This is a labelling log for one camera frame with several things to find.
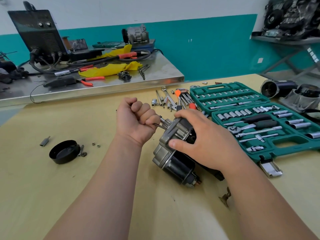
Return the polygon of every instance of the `ventilation grille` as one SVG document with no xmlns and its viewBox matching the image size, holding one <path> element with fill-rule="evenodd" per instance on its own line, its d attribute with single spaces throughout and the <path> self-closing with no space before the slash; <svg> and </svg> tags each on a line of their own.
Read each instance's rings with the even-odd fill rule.
<svg viewBox="0 0 320 240">
<path fill-rule="evenodd" d="M 44 33 L 42 34 L 42 38 L 51 53 L 60 51 L 59 44 L 53 33 Z"/>
</svg>

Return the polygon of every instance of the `person's left hand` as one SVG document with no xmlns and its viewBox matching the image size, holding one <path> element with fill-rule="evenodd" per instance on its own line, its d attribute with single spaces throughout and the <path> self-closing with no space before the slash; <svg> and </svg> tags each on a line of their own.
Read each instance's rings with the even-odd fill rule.
<svg viewBox="0 0 320 240">
<path fill-rule="evenodd" d="M 142 147 L 155 133 L 154 123 L 160 124 L 160 116 L 149 104 L 142 104 L 136 97 L 121 101 L 117 109 L 117 135 L 132 139 Z"/>
</svg>

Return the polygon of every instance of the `forearm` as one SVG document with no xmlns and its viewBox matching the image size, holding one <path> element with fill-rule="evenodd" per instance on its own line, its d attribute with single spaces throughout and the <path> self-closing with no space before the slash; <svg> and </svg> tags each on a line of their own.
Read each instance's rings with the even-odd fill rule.
<svg viewBox="0 0 320 240">
<path fill-rule="evenodd" d="M 246 155 L 226 170 L 245 239 L 318 239 Z"/>
<path fill-rule="evenodd" d="M 115 137 L 88 185 L 48 239 L 127 239 L 141 147 Z"/>
</svg>

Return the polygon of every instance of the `teal wall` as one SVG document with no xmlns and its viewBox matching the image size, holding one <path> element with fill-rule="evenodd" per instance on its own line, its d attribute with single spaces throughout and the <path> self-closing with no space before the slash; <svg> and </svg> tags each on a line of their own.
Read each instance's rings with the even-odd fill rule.
<svg viewBox="0 0 320 240">
<path fill-rule="evenodd" d="M 270 44 L 250 40 L 257 15 L 236 15 L 178 21 L 145 23 L 150 38 L 156 39 L 170 62 L 186 80 L 204 80 L 259 73 L 279 60 Z M 84 38 L 88 45 L 103 41 L 122 40 L 121 29 L 132 26 L 116 25 L 60 30 L 69 39 Z M 18 51 L 10 58 L 20 64 L 28 59 L 28 50 L 18 34 L 0 36 L 0 50 Z M 312 64 L 307 54 L 293 59 L 298 67 Z M 288 69 L 285 65 L 274 71 Z"/>
</svg>

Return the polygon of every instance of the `screw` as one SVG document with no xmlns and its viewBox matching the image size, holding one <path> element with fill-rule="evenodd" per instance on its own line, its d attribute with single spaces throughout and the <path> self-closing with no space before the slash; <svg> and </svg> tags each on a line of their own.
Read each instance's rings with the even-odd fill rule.
<svg viewBox="0 0 320 240">
<path fill-rule="evenodd" d="M 228 193 L 226 193 L 226 194 L 223 195 L 222 197 L 219 197 L 219 199 L 221 200 L 221 202 L 222 202 L 227 208 L 229 208 L 228 203 L 227 203 L 227 200 L 228 200 L 229 197 L 231 196 L 231 193 L 230 193 L 229 187 L 227 187 L 226 190 L 228 191 Z"/>
</svg>

